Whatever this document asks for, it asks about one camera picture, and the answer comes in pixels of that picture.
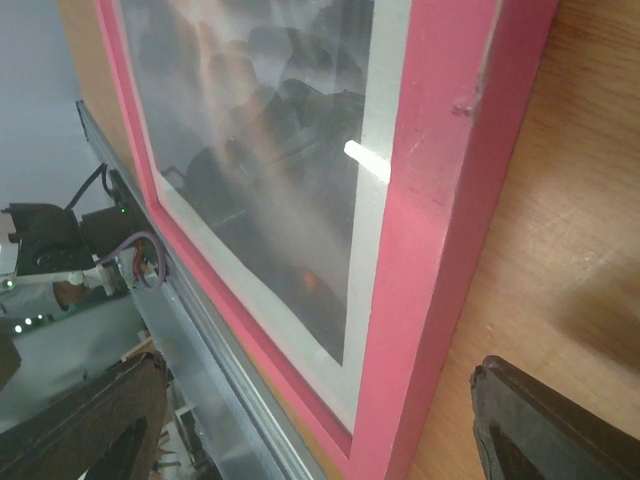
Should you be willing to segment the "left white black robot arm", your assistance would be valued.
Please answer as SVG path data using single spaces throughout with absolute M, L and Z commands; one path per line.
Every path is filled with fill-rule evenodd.
M 1 319 L 55 316 L 101 291 L 124 292 L 124 280 L 107 256 L 134 233 L 134 216 L 100 165 L 70 202 L 11 203 L 1 210 Z M 86 190 L 99 180 L 113 206 L 78 217 Z

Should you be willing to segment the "sunset landscape photo white border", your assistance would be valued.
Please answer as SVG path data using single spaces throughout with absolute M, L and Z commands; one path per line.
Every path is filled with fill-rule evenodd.
M 166 188 L 344 356 L 370 1 L 124 1 Z

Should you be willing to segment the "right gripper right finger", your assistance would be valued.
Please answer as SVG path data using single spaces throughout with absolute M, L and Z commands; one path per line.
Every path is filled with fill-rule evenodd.
M 639 440 L 498 356 L 471 378 L 487 479 L 637 479 Z

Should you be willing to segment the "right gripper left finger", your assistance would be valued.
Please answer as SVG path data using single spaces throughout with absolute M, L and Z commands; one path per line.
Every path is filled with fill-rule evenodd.
M 3 479 L 146 479 L 165 418 L 159 353 L 120 362 L 1 434 Z

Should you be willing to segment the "pink wooden picture frame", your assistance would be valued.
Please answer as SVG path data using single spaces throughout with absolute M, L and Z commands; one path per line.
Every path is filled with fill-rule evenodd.
M 406 476 L 557 5 L 370 1 L 344 356 L 334 360 L 153 159 L 121 3 L 96 13 L 145 206 L 266 378 L 348 479 Z

